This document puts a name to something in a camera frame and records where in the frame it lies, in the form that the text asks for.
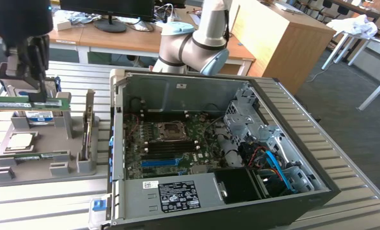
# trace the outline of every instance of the motherboard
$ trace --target motherboard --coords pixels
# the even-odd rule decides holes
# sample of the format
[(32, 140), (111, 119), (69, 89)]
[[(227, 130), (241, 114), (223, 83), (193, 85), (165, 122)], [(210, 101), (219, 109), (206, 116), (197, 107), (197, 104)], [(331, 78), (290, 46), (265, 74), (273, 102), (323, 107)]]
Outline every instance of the motherboard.
[(178, 119), (126, 114), (129, 179), (207, 173), (227, 165), (219, 144), (206, 135), (214, 117), (194, 113)]

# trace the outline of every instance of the gray robot arm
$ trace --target gray robot arm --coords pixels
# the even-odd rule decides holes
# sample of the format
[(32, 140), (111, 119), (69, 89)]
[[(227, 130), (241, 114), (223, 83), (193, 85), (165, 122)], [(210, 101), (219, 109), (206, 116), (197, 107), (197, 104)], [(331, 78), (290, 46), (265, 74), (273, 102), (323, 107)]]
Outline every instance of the gray robot arm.
[(189, 23), (166, 24), (155, 72), (187, 73), (191, 66), (206, 75), (219, 73), (229, 59), (229, 5), (227, 0), (205, 1), (198, 31)]

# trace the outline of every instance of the warning label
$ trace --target warning label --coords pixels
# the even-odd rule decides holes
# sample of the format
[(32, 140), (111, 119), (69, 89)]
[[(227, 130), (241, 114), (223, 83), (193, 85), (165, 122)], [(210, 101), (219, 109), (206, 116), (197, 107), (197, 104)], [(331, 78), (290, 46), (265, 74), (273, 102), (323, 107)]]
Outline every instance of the warning label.
[(177, 212), (201, 208), (195, 181), (159, 184), (163, 212)]

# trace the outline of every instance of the white table leg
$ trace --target white table leg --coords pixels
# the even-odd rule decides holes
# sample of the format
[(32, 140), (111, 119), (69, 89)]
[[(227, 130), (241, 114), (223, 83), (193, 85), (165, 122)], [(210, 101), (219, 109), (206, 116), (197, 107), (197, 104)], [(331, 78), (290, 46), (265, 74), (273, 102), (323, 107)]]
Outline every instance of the white table leg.
[(367, 45), (370, 44), (371, 40), (367, 40), (363, 44), (363, 46), (361, 47), (361, 49), (358, 50), (357, 54), (354, 55), (354, 58), (351, 59), (349, 66), (353, 65), (355, 59), (358, 58), (359, 54), (363, 52), (363, 50), (366, 49)]
[(338, 58), (334, 60), (334, 63), (335, 63), (335, 64), (337, 64), (338, 62), (341, 62), (341, 60), (342, 60), (342, 58), (343, 58), (346, 52), (349, 51), (349, 49), (350, 49), (350, 47), (351, 47), (351, 45), (353, 45), (354, 39), (355, 39), (355, 37), (351, 38), (351, 40), (350, 40), (349, 44), (346, 45), (346, 47), (345, 47), (342, 53), (339, 54)]
[(78, 46), (78, 55), (79, 55), (81, 64), (90, 64), (89, 52), (90, 52), (89, 46)]
[(349, 34), (345, 33), (345, 36), (343, 36), (342, 40), (339, 41), (339, 43), (338, 43), (338, 45), (337, 45), (337, 47), (335, 47), (335, 49), (334, 49), (334, 51), (333, 51), (333, 53), (331, 53), (331, 55), (330, 55), (330, 57), (329, 57), (329, 59), (327, 59), (325, 65), (323, 65), (323, 67), (322, 67), (323, 70), (326, 70), (327, 66), (330, 65), (330, 62), (331, 62), (333, 58), (335, 57), (338, 51), (339, 51), (341, 48), (343, 47), (347, 38), (349, 38)]
[(241, 76), (247, 76), (247, 73), (249, 73), (249, 70), (250, 70), (250, 67), (253, 66), (253, 61), (243, 61), (243, 64), (241, 65), (241, 69), (239, 69), (239, 72), (238, 72), (238, 75)]
[(358, 109), (362, 111), (367, 108), (367, 106), (371, 104), (371, 102), (375, 100), (375, 98), (380, 95), (380, 85), (375, 89), (374, 93), (370, 95), (367, 100), (363, 102), (363, 104), (358, 107)]

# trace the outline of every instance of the gray carpet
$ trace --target gray carpet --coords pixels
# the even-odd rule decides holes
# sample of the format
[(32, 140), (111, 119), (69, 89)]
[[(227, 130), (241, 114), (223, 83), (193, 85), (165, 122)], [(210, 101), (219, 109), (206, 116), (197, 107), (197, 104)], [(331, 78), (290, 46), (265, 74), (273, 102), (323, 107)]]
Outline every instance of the gray carpet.
[[(322, 71), (330, 54), (325, 52), (309, 80)], [(380, 97), (365, 111), (357, 109), (377, 87), (355, 67), (339, 63), (302, 86), (298, 97), (321, 116), (321, 125), (380, 189)]]

